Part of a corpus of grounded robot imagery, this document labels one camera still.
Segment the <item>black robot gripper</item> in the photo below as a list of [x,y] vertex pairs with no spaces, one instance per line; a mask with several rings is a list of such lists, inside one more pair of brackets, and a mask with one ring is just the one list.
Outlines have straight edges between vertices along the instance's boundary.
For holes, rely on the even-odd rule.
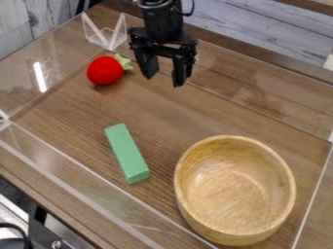
[[151,79],[159,71],[158,56],[173,58],[173,86],[182,87],[197,63],[198,41],[183,31],[183,18],[194,14],[181,3],[138,3],[143,14],[141,27],[130,27],[130,47],[143,76]]

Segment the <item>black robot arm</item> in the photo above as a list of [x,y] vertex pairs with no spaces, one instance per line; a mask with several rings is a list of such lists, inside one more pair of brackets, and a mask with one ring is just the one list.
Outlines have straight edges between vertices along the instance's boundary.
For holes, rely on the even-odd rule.
[[185,13],[181,0],[138,0],[145,26],[130,27],[130,48],[141,72],[151,79],[159,72],[158,57],[173,61],[173,86],[182,87],[191,77],[197,62],[198,39],[183,31],[183,18],[194,14],[195,6]]

